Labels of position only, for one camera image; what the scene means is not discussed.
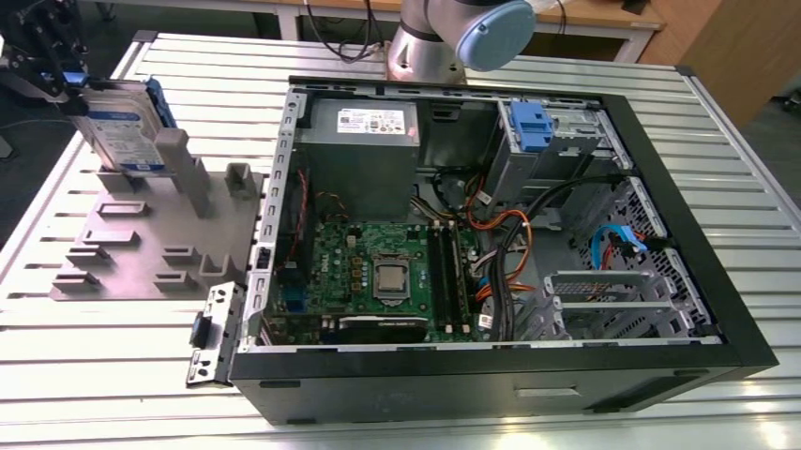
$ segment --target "metal bracket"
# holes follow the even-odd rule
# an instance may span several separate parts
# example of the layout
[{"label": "metal bracket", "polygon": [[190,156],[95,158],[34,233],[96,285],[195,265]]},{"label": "metal bracket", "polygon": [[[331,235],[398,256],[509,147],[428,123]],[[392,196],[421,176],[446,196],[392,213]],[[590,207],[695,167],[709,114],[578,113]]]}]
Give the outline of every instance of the metal bracket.
[{"label": "metal bracket", "polygon": [[235,282],[210,289],[203,311],[191,328],[191,354],[187,387],[231,387],[229,371],[237,348],[239,318],[246,290]]},{"label": "metal bracket", "polygon": [[[625,291],[617,287],[629,286]],[[667,303],[676,296],[676,285],[667,277],[649,271],[633,270],[564,270],[545,277],[545,289],[549,294],[577,297],[621,297],[626,301],[642,295],[644,301]]]}]

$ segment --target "power supply label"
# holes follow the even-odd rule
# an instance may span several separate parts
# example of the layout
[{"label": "power supply label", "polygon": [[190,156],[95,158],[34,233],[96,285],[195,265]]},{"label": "power supply label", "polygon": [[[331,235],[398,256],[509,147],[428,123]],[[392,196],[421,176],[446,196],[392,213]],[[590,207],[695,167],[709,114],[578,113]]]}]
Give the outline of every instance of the power supply label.
[{"label": "power supply label", "polygon": [[404,111],[339,110],[337,132],[357,134],[406,134]]}]

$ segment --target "open computer tower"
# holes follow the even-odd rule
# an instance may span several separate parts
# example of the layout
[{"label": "open computer tower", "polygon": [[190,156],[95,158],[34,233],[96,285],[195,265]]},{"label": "open computer tower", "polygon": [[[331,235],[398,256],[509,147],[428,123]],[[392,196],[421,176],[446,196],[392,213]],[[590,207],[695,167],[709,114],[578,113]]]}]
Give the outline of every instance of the open computer tower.
[{"label": "open computer tower", "polygon": [[624,97],[290,84],[190,386],[381,422],[636,411],[777,364]]}]

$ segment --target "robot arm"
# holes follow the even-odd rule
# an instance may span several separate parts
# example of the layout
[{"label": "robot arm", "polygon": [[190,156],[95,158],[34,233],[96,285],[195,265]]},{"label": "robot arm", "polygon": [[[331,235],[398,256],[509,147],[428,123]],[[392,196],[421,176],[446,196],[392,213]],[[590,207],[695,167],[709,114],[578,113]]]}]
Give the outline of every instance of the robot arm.
[{"label": "robot arm", "polygon": [[525,0],[408,0],[389,57],[394,80],[464,83],[465,67],[501,68],[534,32]]},{"label": "robot arm", "polygon": [[83,26],[76,0],[4,0],[0,83],[27,98],[72,101],[70,80],[84,76]]}]

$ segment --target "desk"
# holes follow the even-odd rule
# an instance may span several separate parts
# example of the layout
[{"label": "desk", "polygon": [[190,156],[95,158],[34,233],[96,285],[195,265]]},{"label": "desk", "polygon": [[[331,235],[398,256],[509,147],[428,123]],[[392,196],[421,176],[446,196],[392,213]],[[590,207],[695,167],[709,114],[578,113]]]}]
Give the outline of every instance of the desk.
[{"label": "desk", "polygon": [[[162,34],[130,46],[114,75],[158,77],[210,171],[237,161],[270,173],[287,77],[382,79],[378,58],[347,65],[313,42]],[[533,57],[469,71],[469,83],[629,98],[781,365],[636,413],[273,427],[235,389],[185,387],[203,299],[50,299],[103,189],[98,156],[75,135],[0,252],[0,443],[104,450],[801,446],[801,217],[701,84],[673,67]]]},{"label": "desk", "polygon": [[[298,19],[309,14],[303,0],[110,0],[110,3],[275,14],[285,40],[301,38]],[[383,22],[398,22],[402,4],[404,0],[371,0],[375,18]],[[366,18],[363,0],[311,0],[311,5],[318,17]],[[614,57],[618,63],[637,62],[653,33],[665,26],[650,6],[641,16],[624,11],[621,3],[610,0],[570,0],[565,8],[568,35],[617,38],[625,41]],[[561,14],[558,6],[538,14],[537,33],[558,33]]]}]

